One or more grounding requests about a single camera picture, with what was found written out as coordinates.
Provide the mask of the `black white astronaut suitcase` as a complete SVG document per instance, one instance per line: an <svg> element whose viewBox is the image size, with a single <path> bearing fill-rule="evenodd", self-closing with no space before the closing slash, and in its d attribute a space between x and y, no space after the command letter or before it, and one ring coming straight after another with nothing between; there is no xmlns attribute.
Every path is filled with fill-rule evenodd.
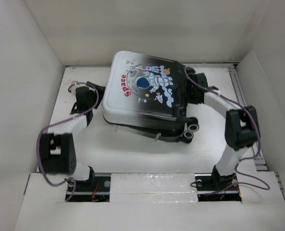
<svg viewBox="0 0 285 231"><path fill-rule="evenodd" d="M150 138L191 143L199 124L186 115L184 67L174 60L117 52L102 99L103 118Z"/></svg>

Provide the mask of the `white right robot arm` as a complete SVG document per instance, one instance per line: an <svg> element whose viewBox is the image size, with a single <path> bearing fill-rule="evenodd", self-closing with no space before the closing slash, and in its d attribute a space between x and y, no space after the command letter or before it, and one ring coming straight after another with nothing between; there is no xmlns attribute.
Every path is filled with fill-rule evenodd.
<svg viewBox="0 0 285 231"><path fill-rule="evenodd" d="M255 107L243 106L222 95L217 87L210 87L203 73L197 74L185 66L184 74L190 86L192 104L204 104L225 119L226 147L207 180L211 186L208 195L211 196L240 184L236 174L239 173L239 164L246 160L245 152L254 143L261 143L257 112Z"/></svg>

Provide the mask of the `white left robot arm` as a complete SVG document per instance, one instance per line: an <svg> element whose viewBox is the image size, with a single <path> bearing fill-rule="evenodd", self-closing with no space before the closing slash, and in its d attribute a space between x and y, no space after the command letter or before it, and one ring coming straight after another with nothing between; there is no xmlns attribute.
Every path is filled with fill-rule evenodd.
<svg viewBox="0 0 285 231"><path fill-rule="evenodd" d="M68 88L75 95L69 118L44 127L37 138L38 168L51 186L79 183L85 191L95 187L92 167L77 161L74 137L87 128L103 99L104 86L76 82Z"/></svg>

